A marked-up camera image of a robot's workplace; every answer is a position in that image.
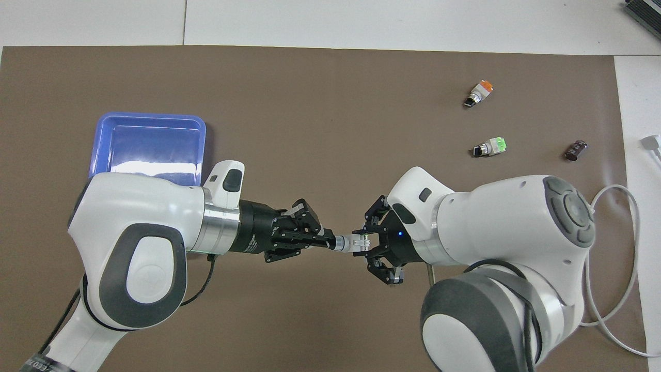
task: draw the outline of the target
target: circular cap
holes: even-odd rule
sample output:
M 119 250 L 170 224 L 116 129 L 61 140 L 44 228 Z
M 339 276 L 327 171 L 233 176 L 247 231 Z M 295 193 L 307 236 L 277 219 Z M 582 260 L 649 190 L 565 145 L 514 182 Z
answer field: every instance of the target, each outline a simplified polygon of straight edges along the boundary
M 590 222 L 590 212 L 577 194 L 564 196 L 564 209 L 575 224 L 585 227 Z

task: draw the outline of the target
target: blue tray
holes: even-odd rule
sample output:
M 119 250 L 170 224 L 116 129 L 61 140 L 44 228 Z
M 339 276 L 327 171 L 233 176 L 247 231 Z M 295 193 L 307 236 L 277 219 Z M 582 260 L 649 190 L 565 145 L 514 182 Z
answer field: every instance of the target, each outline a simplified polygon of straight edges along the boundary
M 205 137 L 197 116 L 107 113 L 98 120 L 89 176 L 135 173 L 199 186 Z

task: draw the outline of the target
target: white plug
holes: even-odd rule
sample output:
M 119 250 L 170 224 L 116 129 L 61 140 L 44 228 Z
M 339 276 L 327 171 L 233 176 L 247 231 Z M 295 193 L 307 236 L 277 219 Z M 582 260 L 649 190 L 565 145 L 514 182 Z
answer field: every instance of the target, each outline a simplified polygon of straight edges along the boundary
M 645 150 L 653 151 L 656 156 L 661 158 L 661 136 L 658 134 L 647 136 L 641 140 L 641 144 Z

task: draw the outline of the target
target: electrical switch component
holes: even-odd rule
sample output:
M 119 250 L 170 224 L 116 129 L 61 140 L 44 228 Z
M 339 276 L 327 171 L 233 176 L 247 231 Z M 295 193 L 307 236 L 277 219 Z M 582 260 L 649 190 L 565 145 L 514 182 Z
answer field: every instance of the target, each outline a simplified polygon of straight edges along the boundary
M 491 138 L 473 148 L 473 157 L 479 158 L 481 156 L 496 155 L 504 152 L 505 149 L 507 149 L 507 144 L 503 137 Z
M 564 156 L 568 159 L 571 160 L 572 162 L 575 162 L 579 155 L 586 149 L 588 148 L 588 143 L 582 140 L 578 140 L 572 144 L 572 146 L 569 147 L 569 149 L 564 153 Z
M 468 95 L 468 98 L 466 98 L 463 105 L 473 107 L 484 100 L 493 90 L 494 87 L 491 83 L 487 80 L 481 80 L 480 83 L 473 88 L 471 94 Z

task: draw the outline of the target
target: brown work surface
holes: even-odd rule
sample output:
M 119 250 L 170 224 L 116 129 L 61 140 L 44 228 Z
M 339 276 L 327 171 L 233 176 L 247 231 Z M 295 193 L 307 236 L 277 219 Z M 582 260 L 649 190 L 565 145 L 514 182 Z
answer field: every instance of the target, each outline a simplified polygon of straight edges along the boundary
M 494 93 L 462 103 L 488 79 Z M 205 170 L 245 163 L 242 199 L 305 198 L 336 234 L 419 165 L 448 187 L 551 174 L 592 198 L 625 184 L 613 58 L 216 46 L 10 47 L 0 68 L 0 369 L 38 350 L 83 274 L 67 220 L 108 111 L 192 114 L 208 129 Z M 469 150 L 502 136 L 507 152 Z M 562 157 L 575 140 L 590 145 Z M 628 204 L 598 206 L 596 298 L 611 308 L 631 269 Z M 462 267 L 437 267 L 439 279 Z M 208 262 L 189 261 L 188 293 Z M 207 291 L 163 324 L 124 337 L 102 371 L 433 371 L 419 329 L 426 268 L 391 288 L 360 258 L 304 251 L 273 264 L 227 254 Z M 645 345 L 637 288 L 609 322 Z M 647 371 L 647 361 L 579 329 L 539 371 Z

